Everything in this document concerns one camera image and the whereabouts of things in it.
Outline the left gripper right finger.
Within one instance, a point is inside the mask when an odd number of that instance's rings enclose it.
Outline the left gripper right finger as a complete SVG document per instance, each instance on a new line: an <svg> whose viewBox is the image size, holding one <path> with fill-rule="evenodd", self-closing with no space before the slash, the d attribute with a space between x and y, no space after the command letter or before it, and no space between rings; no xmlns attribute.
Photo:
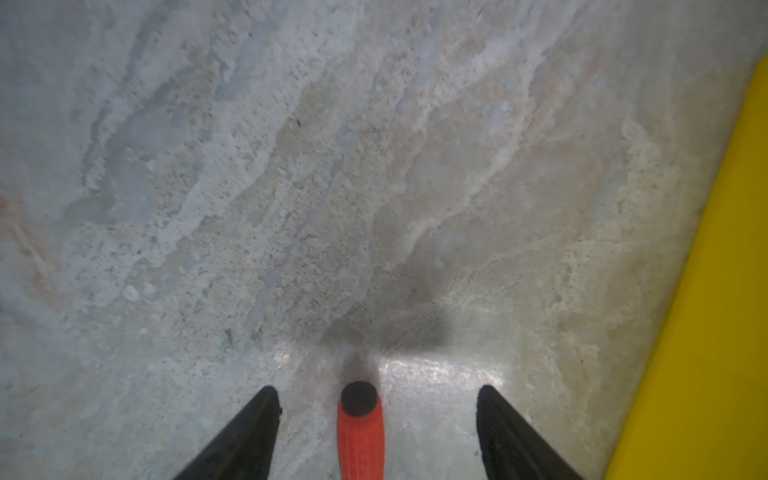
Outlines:
<svg viewBox="0 0 768 480"><path fill-rule="evenodd" d="M489 480L582 480L492 385L478 393L476 429Z"/></svg>

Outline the red handled screwdriver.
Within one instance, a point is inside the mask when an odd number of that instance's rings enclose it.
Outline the red handled screwdriver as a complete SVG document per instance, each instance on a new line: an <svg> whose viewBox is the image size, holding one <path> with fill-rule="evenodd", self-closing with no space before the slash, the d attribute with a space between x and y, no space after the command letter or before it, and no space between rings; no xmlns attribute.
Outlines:
<svg viewBox="0 0 768 480"><path fill-rule="evenodd" d="M383 408L370 382L351 382L341 392L337 409L337 453L342 480L384 479Z"/></svg>

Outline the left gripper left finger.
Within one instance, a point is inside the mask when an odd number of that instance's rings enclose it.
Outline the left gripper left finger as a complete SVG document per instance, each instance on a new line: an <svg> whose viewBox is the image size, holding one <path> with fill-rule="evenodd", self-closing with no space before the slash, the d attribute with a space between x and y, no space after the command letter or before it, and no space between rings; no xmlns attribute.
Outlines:
<svg viewBox="0 0 768 480"><path fill-rule="evenodd" d="M281 414L277 390L263 387L175 479L266 480Z"/></svg>

